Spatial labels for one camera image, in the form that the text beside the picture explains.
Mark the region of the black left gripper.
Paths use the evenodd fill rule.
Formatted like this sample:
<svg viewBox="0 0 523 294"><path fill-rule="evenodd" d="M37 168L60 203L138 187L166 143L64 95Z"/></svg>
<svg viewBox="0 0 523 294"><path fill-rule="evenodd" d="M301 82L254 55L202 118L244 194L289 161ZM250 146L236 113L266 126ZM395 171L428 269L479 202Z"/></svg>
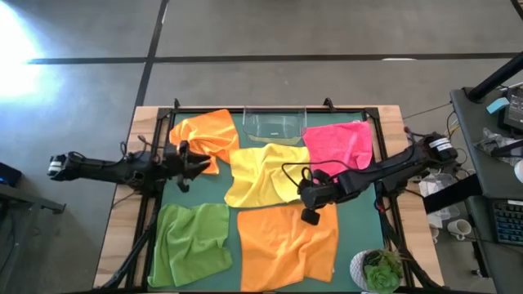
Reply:
<svg viewBox="0 0 523 294"><path fill-rule="evenodd" d="M193 180L209 166L209 155L189 153L189 143L183 140L179 145L167 144L163 149L163 167L169 176L181 176Z"/></svg>

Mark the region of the deep orange microfiber towel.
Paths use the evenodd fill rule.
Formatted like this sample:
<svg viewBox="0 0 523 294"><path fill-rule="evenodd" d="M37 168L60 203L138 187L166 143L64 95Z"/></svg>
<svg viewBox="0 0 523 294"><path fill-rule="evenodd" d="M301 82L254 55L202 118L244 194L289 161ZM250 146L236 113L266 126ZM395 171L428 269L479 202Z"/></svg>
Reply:
<svg viewBox="0 0 523 294"><path fill-rule="evenodd" d="M187 141L190 151L208 155L210 165L203 172L208 175L218 175L217 159L229 163L230 152L240 147L239 134L227 109L181 120L169 132L169 140L174 145Z"/></svg>

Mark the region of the pink microfiber towel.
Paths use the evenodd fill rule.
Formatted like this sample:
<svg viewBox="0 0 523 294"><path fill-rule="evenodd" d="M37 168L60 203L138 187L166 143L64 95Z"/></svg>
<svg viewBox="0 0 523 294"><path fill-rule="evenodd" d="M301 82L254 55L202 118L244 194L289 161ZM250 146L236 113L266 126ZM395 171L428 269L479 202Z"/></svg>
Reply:
<svg viewBox="0 0 523 294"><path fill-rule="evenodd" d="M373 157L373 142L367 122L345 122L308 127L303 136L312 170L320 169L329 175L346 170L365 169Z"/></svg>

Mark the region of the yellow microfiber towel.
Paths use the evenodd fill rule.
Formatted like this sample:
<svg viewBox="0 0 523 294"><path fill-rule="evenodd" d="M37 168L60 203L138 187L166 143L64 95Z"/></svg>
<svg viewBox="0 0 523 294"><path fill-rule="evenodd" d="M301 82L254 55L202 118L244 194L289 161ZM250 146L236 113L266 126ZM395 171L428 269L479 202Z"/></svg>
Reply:
<svg viewBox="0 0 523 294"><path fill-rule="evenodd" d="M267 144L232 150L233 183L225 202L231 207L254 208L297 201L297 183L309 161L306 147Z"/></svg>

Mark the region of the light orange microfiber towel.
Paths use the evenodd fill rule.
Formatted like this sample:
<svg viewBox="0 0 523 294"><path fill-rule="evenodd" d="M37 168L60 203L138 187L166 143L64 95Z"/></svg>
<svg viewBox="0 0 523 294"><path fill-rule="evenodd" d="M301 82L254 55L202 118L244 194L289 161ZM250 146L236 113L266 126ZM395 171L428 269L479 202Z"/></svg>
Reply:
<svg viewBox="0 0 523 294"><path fill-rule="evenodd" d="M332 281L339 240L337 207L319 209L318 225L303 221L302 209L293 204L238 214L242 291L275 290L304 278Z"/></svg>

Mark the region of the green microfiber towel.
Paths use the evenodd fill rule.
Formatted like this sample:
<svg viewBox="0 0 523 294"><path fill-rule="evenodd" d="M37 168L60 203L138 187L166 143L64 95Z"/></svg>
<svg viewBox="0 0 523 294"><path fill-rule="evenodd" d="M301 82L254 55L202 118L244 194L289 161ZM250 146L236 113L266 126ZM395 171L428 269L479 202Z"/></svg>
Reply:
<svg viewBox="0 0 523 294"><path fill-rule="evenodd" d="M180 287L229 269L229 228L230 211L223 203L162 207L148 284Z"/></svg>

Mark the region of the green table mat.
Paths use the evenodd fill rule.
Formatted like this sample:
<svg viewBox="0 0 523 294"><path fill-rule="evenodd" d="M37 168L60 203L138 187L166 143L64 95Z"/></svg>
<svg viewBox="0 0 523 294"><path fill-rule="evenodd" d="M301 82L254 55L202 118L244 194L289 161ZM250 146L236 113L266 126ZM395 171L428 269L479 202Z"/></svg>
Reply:
<svg viewBox="0 0 523 294"><path fill-rule="evenodd" d="M175 126L185 118L193 118L201 114L182 114ZM243 131L242 114L231 114L236 130L239 134L240 149L263 147L266 143L250 140ZM306 147L303 137L298 145L292 147ZM239 208L231 207L225 202L225 195L232 186L233 177L230 171L230 163L217 159L220 172L218 175L201 174L189 183L190 190L182 193L175 180L169 180L163 189L161 208L168 204L177 204L183 207L193 207L204 203L223 203L230 211L230 228L226 240L226 247L232 255L232 266L217 274L202 278L199 281L180 287L151 287L158 291L198 291L198 292L237 292L241 282L241 242L237 228L237 218L241 211L257 210L268 207ZM310 160L302 168L302 178L307 176L313 162ZM321 282L312 278L304 278L299 283L290 284L276 290L295 292L351 292L356 289L356 284L351 279L351 259L359 252L380 249L384 245L382 226L378 211L375 209L376 200L373 188L367 188L357 198L351 201L334 204L337 207L337 218L339 226L339 240L337 255L334 264L333 279L329 283ZM269 207L287 206L301 204L305 209L300 197L291 203L276 204Z"/></svg>

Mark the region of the potted succulent in white pot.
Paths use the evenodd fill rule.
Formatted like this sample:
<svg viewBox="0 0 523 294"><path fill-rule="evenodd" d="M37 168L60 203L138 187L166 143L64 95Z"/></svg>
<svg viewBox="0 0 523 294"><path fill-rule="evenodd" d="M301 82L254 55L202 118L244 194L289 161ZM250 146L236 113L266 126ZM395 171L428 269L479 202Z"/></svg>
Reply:
<svg viewBox="0 0 523 294"><path fill-rule="evenodd" d="M392 294L404 278L402 259L390 250L362 251L351 259L350 275L365 292Z"/></svg>

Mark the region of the white plastic bag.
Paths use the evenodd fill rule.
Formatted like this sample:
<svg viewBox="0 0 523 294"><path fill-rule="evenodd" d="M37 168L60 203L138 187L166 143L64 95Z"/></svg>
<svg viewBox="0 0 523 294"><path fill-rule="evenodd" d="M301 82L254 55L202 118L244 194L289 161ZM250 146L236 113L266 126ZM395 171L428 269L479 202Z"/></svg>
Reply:
<svg viewBox="0 0 523 294"><path fill-rule="evenodd" d="M456 183L457 180L450 174L445 173L431 173L421 179L418 184L421 195L425 198L431 194L439 192L444 188ZM444 207L438 211L428 213L429 222L439 227L442 226L443 221L456 218L460 215L460 211L456 205Z"/></svg>

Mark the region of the white mug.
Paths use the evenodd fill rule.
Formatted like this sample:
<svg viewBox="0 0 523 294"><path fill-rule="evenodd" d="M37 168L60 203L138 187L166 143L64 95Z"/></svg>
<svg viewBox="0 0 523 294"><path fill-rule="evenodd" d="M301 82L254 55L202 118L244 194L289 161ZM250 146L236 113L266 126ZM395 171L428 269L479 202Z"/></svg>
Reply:
<svg viewBox="0 0 523 294"><path fill-rule="evenodd" d="M464 219L457 219L447 224L447 231L458 241L464 241L472 232L472 225Z"/></svg>

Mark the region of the dark keyboard desk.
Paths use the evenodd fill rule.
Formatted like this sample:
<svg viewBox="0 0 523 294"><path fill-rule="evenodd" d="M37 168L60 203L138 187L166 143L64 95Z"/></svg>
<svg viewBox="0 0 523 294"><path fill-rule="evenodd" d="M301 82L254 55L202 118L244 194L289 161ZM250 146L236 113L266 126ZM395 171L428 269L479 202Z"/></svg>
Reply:
<svg viewBox="0 0 523 294"><path fill-rule="evenodd" d="M481 262L498 294L523 294L523 247L498 243L494 222L489 212L489 200L471 196L465 205L473 223Z"/></svg>

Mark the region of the clear plastic bag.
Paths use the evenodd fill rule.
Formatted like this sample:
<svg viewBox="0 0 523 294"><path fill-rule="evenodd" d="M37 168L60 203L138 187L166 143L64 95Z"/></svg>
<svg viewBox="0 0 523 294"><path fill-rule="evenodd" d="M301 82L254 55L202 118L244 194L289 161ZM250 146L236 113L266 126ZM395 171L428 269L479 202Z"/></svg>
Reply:
<svg viewBox="0 0 523 294"><path fill-rule="evenodd" d="M482 137L474 144L474 147L488 155L491 155L494 149L501 148L515 142L516 140L510 137L502 136L484 127L482 130Z"/></svg>

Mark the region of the light blue note pad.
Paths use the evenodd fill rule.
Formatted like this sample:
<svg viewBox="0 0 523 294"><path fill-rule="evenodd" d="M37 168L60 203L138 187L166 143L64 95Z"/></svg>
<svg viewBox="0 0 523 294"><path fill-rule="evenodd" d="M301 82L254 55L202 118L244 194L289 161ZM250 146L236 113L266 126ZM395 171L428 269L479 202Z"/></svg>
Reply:
<svg viewBox="0 0 523 294"><path fill-rule="evenodd" d="M489 114L495 114L504 108L506 108L510 104L509 100L506 97L500 97L496 100L494 100L492 103L490 103L486 110Z"/></svg>

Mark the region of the black desktop device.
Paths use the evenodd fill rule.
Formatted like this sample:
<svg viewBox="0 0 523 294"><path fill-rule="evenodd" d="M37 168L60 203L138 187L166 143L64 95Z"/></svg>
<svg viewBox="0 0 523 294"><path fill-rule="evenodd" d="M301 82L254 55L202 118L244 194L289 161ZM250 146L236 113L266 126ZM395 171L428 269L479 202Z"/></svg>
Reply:
<svg viewBox="0 0 523 294"><path fill-rule="evenodd" d="M523 134L523 89L511 88L504 92L508 105L498 116L498 127Z"/></svg>

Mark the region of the black monitor pole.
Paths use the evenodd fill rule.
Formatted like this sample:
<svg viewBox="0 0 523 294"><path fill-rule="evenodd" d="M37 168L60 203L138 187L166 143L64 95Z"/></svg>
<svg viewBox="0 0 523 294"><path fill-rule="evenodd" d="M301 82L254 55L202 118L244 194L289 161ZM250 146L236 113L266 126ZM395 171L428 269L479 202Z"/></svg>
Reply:
<svg viewBox="0 0 523 294"><path fill-rule="evenodd" d="M473 87L467 98L474 103L480 103L496 87L523 70L523 51L509 60L505 65L492 73L487 79Z"/></svg>

